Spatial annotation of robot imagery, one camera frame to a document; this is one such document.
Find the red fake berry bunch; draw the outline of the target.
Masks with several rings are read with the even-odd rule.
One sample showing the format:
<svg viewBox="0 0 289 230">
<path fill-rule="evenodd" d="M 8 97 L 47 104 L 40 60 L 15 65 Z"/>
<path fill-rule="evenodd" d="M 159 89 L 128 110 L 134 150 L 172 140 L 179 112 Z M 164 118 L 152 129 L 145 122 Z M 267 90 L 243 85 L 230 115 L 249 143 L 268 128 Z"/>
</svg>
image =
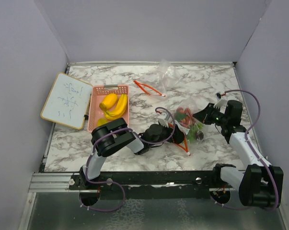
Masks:
<svg viewBox="0 0 289 230">
<path fill-rule="evenodd" d="M 191 110 L 178 107 L 174 114 L 175 120 L 183 127 L 190 128 L 196 123 L 196 120 L 192 117 Z"/>
</svg>

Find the green fake grape bunch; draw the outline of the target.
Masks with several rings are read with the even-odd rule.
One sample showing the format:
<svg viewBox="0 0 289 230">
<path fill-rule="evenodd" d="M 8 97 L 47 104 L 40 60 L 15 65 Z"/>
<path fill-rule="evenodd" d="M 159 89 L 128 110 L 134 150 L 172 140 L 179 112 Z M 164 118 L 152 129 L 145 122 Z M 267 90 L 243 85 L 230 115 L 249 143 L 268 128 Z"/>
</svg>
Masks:
<svg viewBox="0 0 289 230">
<path fill-rule="evenodd" d="M 189 132 L 187 134 L 187 140 L 190 142 L 195 142 L 194 137 L 193 137 L 193 133 L 195 131 L 201 130 L 203 129 L 204 125 L 202 123 L 195 123 L 193 126 L 190 127 Z"/>
</svg>

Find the zip bag with berries grapes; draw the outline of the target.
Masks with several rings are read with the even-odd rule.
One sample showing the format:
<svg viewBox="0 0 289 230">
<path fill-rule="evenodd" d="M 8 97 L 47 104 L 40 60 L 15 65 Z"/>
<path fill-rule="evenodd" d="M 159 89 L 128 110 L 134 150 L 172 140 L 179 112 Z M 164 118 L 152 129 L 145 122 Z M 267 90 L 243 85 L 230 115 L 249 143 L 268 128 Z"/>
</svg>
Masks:
<svg viewBox="0 0 289 230">
<path fill-rule="evenodd" d="M 184 134 L 184 140 L 178 144 L 188 156 L 191 155 L 188 144 L 199 143 L 204 139 L 205 126 L 193 117 L 199 112 L 194 97 L 187 97 L 175 109 L 173 116 L 178 128 Z"/>
</svg>

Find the yellow fake banana bunch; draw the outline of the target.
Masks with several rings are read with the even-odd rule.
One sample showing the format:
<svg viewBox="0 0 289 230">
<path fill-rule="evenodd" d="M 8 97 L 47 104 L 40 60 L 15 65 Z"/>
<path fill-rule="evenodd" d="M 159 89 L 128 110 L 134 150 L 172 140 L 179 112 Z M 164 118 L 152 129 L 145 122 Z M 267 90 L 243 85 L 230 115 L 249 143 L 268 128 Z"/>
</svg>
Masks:
<svg viewBox="0 0 289 230">
<path fill-rule="evenodd" d="M 116 120 L 120 118 L 126 111 L 128 106 L 128 95 L 122 94 L 117 102 L 117 105 L 112 111 L 105 111 L 104 116 L 108 120 Z"/>
</svg>

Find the yellow green fake starfruit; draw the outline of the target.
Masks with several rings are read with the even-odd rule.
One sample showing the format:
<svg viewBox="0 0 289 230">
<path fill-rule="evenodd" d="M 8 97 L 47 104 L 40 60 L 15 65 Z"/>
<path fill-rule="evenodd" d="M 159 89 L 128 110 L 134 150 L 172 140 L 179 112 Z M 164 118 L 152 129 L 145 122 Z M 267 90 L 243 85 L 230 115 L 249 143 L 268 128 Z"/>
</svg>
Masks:
<svg viewBox="0 0 289 230">
<path fill-rule="evenodd" d="M 98 119 L 98 121 L 97 121 L 97 126 L 99 127 L 99 126 L 105 125 L 105 124 L 107 124 L 108 122 L 109 122 L 109 120 L 107 120 L 106 118 L 100 118 L 100 119 Z"/>
</svg>

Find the zip bag with yellow fruit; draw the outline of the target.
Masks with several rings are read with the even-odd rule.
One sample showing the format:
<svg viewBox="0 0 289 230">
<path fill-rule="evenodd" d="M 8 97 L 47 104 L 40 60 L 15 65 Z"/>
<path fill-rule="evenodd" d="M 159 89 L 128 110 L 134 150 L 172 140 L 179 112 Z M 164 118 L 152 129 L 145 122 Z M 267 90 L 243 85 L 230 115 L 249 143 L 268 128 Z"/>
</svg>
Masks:
<svg viewBox="0 0 289 230">
<path fill-rule="evenodd" d="M 133 82 L 147 95 L 166 97 L 167 91 L 182 81 L 182 75 L 170 62 L 162 60 L 158 66 Z"/>
</svg>

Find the pink plastic basket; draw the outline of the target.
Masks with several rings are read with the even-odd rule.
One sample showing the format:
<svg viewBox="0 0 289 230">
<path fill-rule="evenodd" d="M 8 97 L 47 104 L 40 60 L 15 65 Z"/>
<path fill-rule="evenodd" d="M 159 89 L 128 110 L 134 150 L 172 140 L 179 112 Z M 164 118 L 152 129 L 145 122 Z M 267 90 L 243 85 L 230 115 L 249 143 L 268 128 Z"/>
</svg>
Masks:
<svg viewBox="0 0 289 230">
<path fill-rule="evenodd" d="M 110 97 L 107 97 L 109 94 L 116 94 L 117 100 L 115 103 L 113 103 L 112 106 L 109 107 L 109 102 L 106 99 L 110 99 Z M 125 94 L 127 96 L 127 105 L 125 112 L 120 116 L 124 118 L 125 122 L 129 124 L 129 86 L 126 84 L 115 84 L 115 85 L 96 85 L 92 88 L 92 94 L 91 94 L 91 100 L 90 100 L 90 107 L 89 107 L 89 118 L 88 118 L 88 126 L 87 130 L 88 132 L 92 132 L 96 127 L 98 127 L 98 120 L 99 119 L 107 119 L 110 121 L 107 117 L 105 117 L 104 110 L 107 110 L 109 112 L 116 109 L 117 102 L 122 94 Z M 103 106 L 104 110 L 101 109 L 100 103 L 104 103 L 105 106 Z"/>
</svg>

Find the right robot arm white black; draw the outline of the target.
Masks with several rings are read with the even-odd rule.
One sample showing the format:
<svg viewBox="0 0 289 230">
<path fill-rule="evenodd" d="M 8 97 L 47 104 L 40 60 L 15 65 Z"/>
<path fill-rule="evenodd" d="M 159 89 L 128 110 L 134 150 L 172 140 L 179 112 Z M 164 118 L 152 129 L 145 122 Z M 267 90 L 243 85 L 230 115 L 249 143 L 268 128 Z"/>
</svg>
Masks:
<svg viewBox="0 0 289 230">
<path fill-rule="evenodd" d="M 239 192 L 239 199 L 245 207 L 260 207 L 274 210 L 279 207 L 283 185 L 283 171 L 269 163 L 241 125 L 243 104 L 229 100 L 224 113 L 215 104 L 209 103 L 193 117 L 205 125 L 220 126 L 226 142 L 237 152 L 246 167 L 242 173 L 230 164 L 217 165 L 217 172 L 211 175 L 215 187 L 226 183 Z"/>
</svg>

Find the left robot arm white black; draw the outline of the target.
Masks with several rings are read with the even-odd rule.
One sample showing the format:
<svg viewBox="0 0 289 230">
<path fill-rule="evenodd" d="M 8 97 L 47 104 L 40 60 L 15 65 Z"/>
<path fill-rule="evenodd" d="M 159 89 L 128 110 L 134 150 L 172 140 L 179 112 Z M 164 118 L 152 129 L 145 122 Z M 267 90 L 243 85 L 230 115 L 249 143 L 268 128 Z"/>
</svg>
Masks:
<svg viewBox="0 0 289 230">
<path fill-rule="evenodd" d="M 135 155 L 142 155 L 164 142 L 181 144 L 184 140 L 185 134 L 177 124 L 152 124 L 140 134 L 129 128 L 123 118 L 98 126 L 92 131 L 92 152 L 80 170 L 80 183 L 86 189 L 94 188 L 106 158 L 124 147 Z"/>
</svg>

